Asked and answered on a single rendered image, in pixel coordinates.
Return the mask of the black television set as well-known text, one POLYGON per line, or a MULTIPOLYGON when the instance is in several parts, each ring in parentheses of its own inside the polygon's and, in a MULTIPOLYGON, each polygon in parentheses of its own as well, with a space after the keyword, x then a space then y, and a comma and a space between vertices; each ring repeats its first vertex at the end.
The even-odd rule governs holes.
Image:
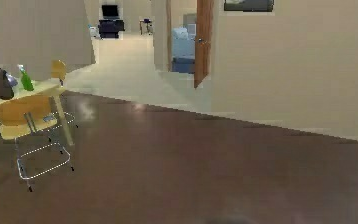
POLYGON ((103 5, 102 15, 104 19, 118 19, 119 10, 117 5, 103 5))

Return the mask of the brown wooden room door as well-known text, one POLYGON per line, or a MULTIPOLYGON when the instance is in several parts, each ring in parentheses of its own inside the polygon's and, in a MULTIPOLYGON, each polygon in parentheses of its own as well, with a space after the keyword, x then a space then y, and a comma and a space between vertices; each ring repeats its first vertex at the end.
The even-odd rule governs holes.
POLYGON ((197 0, 194 87, 209 74, 214 0, 197 0))

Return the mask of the dark television stand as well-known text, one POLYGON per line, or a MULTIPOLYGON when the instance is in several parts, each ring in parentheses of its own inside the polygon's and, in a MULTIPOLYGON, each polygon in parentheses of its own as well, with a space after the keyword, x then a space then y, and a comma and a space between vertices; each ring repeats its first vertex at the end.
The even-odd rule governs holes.
POLYGON ((101 38, 117 39, 119 32, 125 30, 123 20, 100 20, 98 28, 101 38))

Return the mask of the pale yellow table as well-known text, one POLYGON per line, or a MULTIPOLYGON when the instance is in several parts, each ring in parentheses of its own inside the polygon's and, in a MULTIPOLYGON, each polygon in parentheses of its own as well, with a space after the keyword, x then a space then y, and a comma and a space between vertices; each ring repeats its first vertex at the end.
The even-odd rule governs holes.
MULTIPOLYGON (((65 88, 60 85, 57 80, 48 79, 44 81, 34 81, 34 90, 26 91, 20 85, 13 88, 14 97, 13 100, 20 99, 32 95, 45 95, 53 99, 56 111, 58 113, 59 121, 64 130, 64 135, 69 146, 74 145, 74 141, 71 135, 68 121, 65 117, 66 113, 61 103, 60 95, 65 91, 65 88)), ((4 100, 0 99, 0 105, 4 103, 4 100)))

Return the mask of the green spray bottle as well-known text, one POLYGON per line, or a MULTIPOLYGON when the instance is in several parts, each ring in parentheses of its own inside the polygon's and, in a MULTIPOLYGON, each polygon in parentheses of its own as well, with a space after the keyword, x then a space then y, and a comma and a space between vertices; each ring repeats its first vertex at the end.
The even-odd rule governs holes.
POLYGON ((21 83, 22 83, 22 85, 23 85, 23 88, 24 88, 26 91, 33 91, 33 90, 34 90, 34 87, 33 87, 31 78, 29 77, 29 75, 27 74, 26 70, 24 69, 24 66, 21 65, 21 64, 19 64, 19 65, 18 65, 18 69, 19 69, 19 71, 20 71, 21 74, 22 74, 21 83))

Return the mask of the dark framed wall picture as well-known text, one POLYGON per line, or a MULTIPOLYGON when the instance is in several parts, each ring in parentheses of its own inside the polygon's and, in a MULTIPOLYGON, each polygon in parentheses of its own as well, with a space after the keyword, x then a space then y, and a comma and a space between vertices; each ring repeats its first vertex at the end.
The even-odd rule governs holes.
POLYGON ((225 11, 272 12, 274 0, 225 0, 225 11))

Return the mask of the yellow chair with metal frame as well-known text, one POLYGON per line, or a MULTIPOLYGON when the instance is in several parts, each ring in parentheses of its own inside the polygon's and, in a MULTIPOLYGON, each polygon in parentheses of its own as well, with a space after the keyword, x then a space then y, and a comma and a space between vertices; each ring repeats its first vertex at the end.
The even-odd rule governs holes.
POLYGON ((21 152, 19 139, 41 132, 50 132, 51 128, 58 123, 55 113, 51 110, 50 100, 44 95, 32 95, 23 98, 12 99, 0 104, 0 136, 3 140, 13 140, 16 151, 16 165, 19 178, 26 182, 29 192, 33 191, 31 180, 47 174, 64 165, 68 165, 72 171, 74 166, 71 162, 71 154, 65 145, 54 140, 51 134, 48 135, 48 144, 21 152), (61 163, 40 171, 32 176, 26 172, 24 160, 31 154, 38 153, 44 149, 56 147, 66 159, 61 163))
POLYGON ((59 82, 58 94, 53 97, 57 109, 57 114, 62 124, 73 124, 76 128, 78 128, 78 125, 75 123, 75 116, 69 112, 65 112, 61 104, 60 95, 64 92, 64 81, 66 79, 66 74, 66 64, 62 60, 51 61, 51 77, 59 82))

